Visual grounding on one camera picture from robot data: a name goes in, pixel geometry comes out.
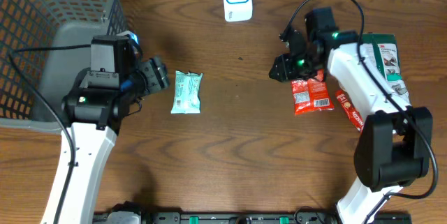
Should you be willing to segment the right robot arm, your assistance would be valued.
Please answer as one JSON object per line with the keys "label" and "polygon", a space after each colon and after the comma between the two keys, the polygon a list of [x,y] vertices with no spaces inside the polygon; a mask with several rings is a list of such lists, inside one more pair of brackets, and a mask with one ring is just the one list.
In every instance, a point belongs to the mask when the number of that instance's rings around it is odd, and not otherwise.
{"label": "right robot arm", "polygon": [[331,8],[305,15],[306,32],[291,25],[279,35],[289,51],[274,60],[269,76],[279,82],[333,76],[364,122],[354,153],[356,180],[338,201],[339,223],[373,223],[392,197],[438,167],[431,148],[432,114],[413,107],[387,83],[366,55],[362,34],[341,31]]}

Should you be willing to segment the orange-red snack bag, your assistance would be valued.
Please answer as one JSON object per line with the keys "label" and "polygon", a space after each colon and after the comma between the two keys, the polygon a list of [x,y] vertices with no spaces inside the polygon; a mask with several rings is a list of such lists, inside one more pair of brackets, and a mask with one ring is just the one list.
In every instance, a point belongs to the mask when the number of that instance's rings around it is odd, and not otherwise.
{"label": "orange-red snack bag", "polygon": [[291,81],[295,116],[334,109],[323,78],[324,72],[319,70],[315,77],[308,80]]}

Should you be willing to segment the light teal snack packet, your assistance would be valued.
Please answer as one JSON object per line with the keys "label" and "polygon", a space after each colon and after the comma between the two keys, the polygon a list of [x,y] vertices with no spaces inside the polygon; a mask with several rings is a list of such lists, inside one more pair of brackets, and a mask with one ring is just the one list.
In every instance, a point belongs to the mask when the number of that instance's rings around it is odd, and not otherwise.
{"label": "light teal snack packet", "polygon": [[175,95],[171,114],[200,114],[200,83],[203,74],[175,71]]}

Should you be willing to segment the green white 3M package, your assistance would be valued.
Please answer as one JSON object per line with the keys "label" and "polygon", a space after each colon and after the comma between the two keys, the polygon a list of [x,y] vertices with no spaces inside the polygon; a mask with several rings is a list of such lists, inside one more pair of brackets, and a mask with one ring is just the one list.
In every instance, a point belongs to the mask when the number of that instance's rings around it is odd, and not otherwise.
{"label": "green white 3M package", "polygon": [[367,56],[377,67],[380,74],[382,74],[388,86],[400,98],[410,103],[409,92],[401,74],[400,58],[395,35],[364,33],[362,40],[367,50]]}

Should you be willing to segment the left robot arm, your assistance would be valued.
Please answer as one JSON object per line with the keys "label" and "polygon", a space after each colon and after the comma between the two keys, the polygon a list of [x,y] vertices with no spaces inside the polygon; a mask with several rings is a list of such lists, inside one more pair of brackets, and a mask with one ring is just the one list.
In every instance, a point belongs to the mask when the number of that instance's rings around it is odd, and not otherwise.
{"label": "left robot arm", "polygon": [[170,85],[160,58],[143,61],[138,37],[94,36],[90,65],[63,97],[61,153],[42,223],[92,223],[107,159],[130,106]]}

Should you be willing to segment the red stick packet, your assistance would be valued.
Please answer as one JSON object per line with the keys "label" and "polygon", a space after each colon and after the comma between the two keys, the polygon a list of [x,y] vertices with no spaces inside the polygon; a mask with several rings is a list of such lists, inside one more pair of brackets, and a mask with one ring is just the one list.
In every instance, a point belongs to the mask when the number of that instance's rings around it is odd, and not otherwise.
{"label": "red stick packet", "polygon": [[342,90],[338,90],[335,95],[336,99],[339,101],[343,110],[345,111],[349,121],[359,132],[361,132],[364,126],[364,122],[362,120],[362,117],[360,116],[359,111],[357,111],[353,103],[350,101],[349,97]]}

